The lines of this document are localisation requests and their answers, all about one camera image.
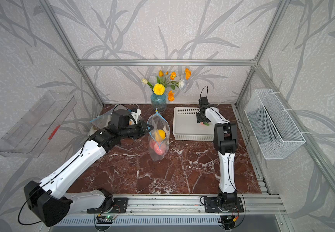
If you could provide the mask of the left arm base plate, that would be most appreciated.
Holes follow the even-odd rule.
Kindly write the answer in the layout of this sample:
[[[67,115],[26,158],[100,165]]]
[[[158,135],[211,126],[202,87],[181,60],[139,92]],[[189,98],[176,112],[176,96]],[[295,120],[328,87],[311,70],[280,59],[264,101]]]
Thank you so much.
[[[87,209],[88,214],[102,214],[102,213],[114,213],[114,214],[124,214],[126,213],[128,198],[107,198],[101,204],[99,208]]]

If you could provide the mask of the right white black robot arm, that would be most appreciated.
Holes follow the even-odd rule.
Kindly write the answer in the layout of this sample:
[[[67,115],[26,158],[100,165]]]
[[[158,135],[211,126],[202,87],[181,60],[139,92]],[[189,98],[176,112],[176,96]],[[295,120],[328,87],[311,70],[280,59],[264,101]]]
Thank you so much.
[[[210,104],[207,97],[199,99],[196,113],[197,123],[214,125],[213,144],[220,160],[221,179],[218,193],[218,206],[228,208],[237,202],[238,191],[234,178],[234,159],[238,147],[237,124],[227,120],[219,109]]]

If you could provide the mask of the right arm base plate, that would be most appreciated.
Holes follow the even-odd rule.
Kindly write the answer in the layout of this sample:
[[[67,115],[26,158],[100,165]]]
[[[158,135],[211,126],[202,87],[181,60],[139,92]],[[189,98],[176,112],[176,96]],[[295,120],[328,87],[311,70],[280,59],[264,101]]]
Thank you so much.
[[[217,197],[202,196],[200,202],[206,213],[243,213],[245,211],[241,197],[238,197],[236,202],[221,204]]]

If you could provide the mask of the white perforated plastic basket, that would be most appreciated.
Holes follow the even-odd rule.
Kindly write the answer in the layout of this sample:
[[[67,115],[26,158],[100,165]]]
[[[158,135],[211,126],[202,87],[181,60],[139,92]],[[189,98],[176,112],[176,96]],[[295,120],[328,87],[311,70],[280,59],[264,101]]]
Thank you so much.
[[[173,135],[175,140],[213,142],[214,125],[197,123],[196,107],[175,107],[173,118]]]

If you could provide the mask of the yellow peach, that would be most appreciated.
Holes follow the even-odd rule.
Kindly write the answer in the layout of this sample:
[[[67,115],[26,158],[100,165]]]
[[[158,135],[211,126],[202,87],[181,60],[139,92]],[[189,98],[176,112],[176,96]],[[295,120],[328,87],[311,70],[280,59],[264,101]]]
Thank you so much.
[[[166,138],[166,133],[164,130],[156,130],[154,132],[155,141],[160,143]]]

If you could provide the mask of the clear zip-top bag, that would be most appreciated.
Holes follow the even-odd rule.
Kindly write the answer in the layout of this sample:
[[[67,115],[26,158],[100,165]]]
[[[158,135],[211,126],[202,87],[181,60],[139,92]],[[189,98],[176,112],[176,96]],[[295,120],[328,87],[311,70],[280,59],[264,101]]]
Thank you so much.
[[[123,104],[118,104],[108,111],[103,112],[100,116],[92,119],[90,124],[94,130],[104,129],[107,126],[115,128],[125,128],[129,125],[130,110]]]
[[[170,127],[157,109],[155,114],[149,117],[147,124],[152,126],[148,137],[149,154],[151,159],[156,162],[162,160],[169,151]]]

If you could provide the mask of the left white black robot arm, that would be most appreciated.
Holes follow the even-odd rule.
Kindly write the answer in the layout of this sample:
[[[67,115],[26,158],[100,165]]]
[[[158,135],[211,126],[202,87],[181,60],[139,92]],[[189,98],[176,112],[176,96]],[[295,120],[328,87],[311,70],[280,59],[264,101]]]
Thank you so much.
[[[138,139],[154,129],[139,116],[138,109],[112,112],[108,125],[96,130],[61,167],[40,182],[30,181],[25,185],[25,204],[41,222],[51,227],[68,214],[88,209],[101,213],[112,209],[112,194],[105,189],[81,193],[67,193],[67,190],[95,161],[120,145],[121,140]]]

